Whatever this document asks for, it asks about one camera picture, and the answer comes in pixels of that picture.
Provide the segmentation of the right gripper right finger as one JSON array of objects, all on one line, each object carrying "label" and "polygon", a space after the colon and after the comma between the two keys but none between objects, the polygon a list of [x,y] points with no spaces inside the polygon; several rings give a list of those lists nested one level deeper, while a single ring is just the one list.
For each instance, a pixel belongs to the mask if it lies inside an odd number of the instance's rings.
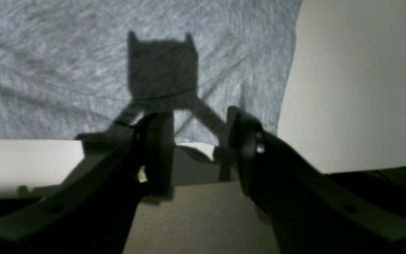
[{"label": "right gripper right finger", "polygon": [[227,119],[242,191],[281,254],[406,254],[406,167],[324,174],[255,116]]}]

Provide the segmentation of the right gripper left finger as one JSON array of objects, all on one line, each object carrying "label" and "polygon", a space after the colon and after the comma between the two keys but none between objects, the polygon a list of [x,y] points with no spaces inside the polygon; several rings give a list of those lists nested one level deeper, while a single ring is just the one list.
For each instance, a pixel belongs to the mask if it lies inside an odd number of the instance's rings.
[{"label": "right gripper left finger", "polygon": [[94,168],[0,217],[0,254],[121,254],[143,196],[171,191],[174,117],[150,114]]}]

